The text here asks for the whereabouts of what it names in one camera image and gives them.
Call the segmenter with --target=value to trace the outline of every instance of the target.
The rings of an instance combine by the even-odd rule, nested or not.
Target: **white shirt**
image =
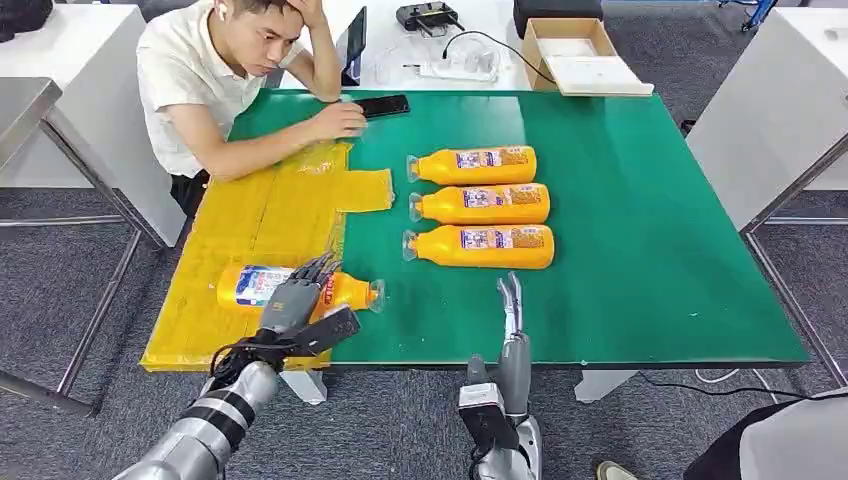
[[[227,138],[236,116],[247,109],[265,82],[241,78],[221,59],[209,37],[212,0],[200,0],[159,16],[147,25],[136,48],[138,84],[153,153],[172,175],[194,177],[203,169],[163,111],[168,105],[206,105]],[[292,46],[280,66],[302,50]]]

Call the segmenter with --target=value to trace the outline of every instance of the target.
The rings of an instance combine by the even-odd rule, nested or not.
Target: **green table mat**
[[[554,262],[518,271],[534,362],[658,368],[807,359],[659,97],[405,93],[411,112],[371,120],[351,151],[351,169],[392,169],[397,199],[388,211],[348,215],[344,270],[385,279],[388,295],[383,313],[360,313],[362,331],[333,351],[334,364],[454,364],[475,352],[497,360],[504,314],[495,281],[506,270],[405,262],[401,234],[437,226],[409,220],[409,194],[439,187],[408,183],[407,155],[506,144],[536,149],[536,181],[552,197]],[[309,95],[263,90],[231,138],[320,108]]]

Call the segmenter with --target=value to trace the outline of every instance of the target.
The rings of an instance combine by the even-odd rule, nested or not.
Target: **shoe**
[[[639,480],[621,465],[610,461],[601,462],[596,472],[598,480]]]

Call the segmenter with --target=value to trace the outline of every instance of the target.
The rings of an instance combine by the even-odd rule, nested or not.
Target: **yellow bottle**
[[[475,150],[439,150],[427,157],[406,158],[409,181],[419,178],[439,185],[491,185],[532,182],[536,176],[533,147],[508,146]]]
[[[554,259],[554,236],[544,225],[442,225],[420,234],[407,230],[403,258],[450,267],[542,269]]]
[[[228,265],[218,281],[218,303],[223,307],[262,307],[277,285],[294,271],[285,267]],[[326,310],[347,303],[354,310],[379,312],[385,300],[386,282],[357,280],[343,272],[330,277],[321,292],[316,310]]]
[[[540,183],[445,187],[423,197],[409,195],[409,218],[453,225],[542,223],[551,210],[548,187]]]

